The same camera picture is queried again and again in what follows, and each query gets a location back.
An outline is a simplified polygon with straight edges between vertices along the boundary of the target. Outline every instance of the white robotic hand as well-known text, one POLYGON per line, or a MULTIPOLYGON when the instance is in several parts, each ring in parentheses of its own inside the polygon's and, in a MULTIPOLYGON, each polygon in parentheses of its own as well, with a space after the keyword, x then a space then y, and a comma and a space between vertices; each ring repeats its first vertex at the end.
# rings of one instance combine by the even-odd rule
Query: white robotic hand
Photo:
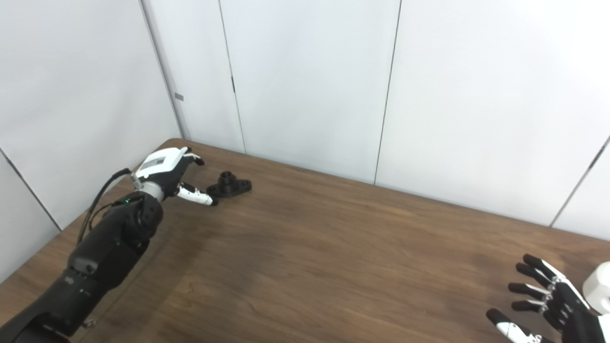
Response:
MULTIPOLYGON (((512 303, 515 311, 534 311, 562 334, 562 343, 610 343, 610 316, 598 316, 565 275, 546 261, 524 255, 517 271, 534 278, 544 288, 523 283, 510 283, 509 291, 529 295, 534 300, 512 303)), ((508 339, 515 343, 552 343, 533 334, 529 329, 512 322, 499 310, 492 308, 487 318, 508 339)))
POLYGON ((184 172, 192 162, 205 164, 201 157, 191 153, 187 147, 155 151, 144 160, 132 180, 136 189, 155 196, 159 202, 179 196, 199 204, 218 204, 218 200, 182 181, 184 172))

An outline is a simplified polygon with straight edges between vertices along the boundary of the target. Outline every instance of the black mechanical part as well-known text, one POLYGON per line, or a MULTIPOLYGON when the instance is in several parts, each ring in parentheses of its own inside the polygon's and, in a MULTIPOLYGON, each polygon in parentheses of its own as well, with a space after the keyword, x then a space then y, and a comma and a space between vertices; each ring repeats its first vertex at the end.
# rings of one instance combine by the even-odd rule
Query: black mechanical part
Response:
POLYGON ((218 183, 209 186, 206 193, 211 197, 232 198, 248 192, 252 189, 250 180, 238 180, 237 176, 230 171, 220 173, 218 183))
POLYGON ((36 301, 0 327, 0 343, 67 342, 140 260, 163 218, 160 203, 134 192, 109 209, 36 301))

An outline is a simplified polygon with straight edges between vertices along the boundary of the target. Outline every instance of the wood grain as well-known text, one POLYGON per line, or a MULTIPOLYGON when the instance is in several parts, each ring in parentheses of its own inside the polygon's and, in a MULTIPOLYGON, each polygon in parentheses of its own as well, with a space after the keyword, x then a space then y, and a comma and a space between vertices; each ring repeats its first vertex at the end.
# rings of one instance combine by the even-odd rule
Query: wood grain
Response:
MULTIPOLYGON (((504 342, 497 307, 550 338, 506 290, 524 253, 578 285, 610 260, 610 242, 335 176, 189 145, 206 160, 185 181, 223 170, 253 190, 207 208, 179 198, 126 282, 73 342, 504 342)), ((126 180, 103 199, 128 192, 126 180)), ((81 218, 0 285, 0 323, 65 266, 81 218)))

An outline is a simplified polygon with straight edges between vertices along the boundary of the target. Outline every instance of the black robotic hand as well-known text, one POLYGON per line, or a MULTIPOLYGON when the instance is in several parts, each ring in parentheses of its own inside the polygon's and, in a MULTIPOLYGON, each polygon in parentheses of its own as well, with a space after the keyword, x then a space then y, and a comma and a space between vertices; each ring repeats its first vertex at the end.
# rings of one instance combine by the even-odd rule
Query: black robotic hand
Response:
MULTIPOLYGON (((534 311, 562 334, 562 343, 610 343, 610 316, 594 314, 565 275, 546 261, 531 255, 523 256, 517 271, 534 278, 543 288, 523 283, 510 283, 509 291, 525 294, 534 300, 512 303, 515 311, 534 311)), ((512 322, 499 310, 492 308, 487 318, 508 339, 515 343, 552 343, 526 327, 512 322)))

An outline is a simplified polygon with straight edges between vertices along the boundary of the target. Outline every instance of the black cable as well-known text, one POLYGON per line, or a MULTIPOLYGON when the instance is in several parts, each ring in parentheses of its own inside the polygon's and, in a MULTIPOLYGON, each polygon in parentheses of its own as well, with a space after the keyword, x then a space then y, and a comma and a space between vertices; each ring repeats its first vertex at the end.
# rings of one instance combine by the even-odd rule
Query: black cable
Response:
POLYGON ((89 219, 89 231, 93 230, 93 219, 95 219, 95 217, 105 208, 109 208, 112 205, 114 205, 116 203, 109 203, 109 204, 105 204, 104 206, 100 207, 97 211, 95 211, 95 213, 91 216, 91 219, 89 219))
POLYGON ((95 199, 93 199, 93 203, 91 204, 91 207, 89 208, 89 211, 87 211, 87 215, 85 216, 85 219, 82 222, 81 231, 78 234, 78 239, 76 241, 76 245, 79 245, 82 242, 82 238, 85 235, 85 228, 87 227, 87 223, 91 219, 91 214, 93 213, 95 206, 97 206, 99 199, 102 197, 102 195, 104 195, 106 188, 108 188, 108 186, 112 183, 112 181, 120 178, 123 175, 128 175, 128 174, 131 174, 131 170, 128 168, 119 170, 118 172, 114 173, 110 177, 110 179, 108 179, 108 181, 106 181, 106 183, 102 186, 102 189, 99 190, 99 193, 95 196, 95 199))

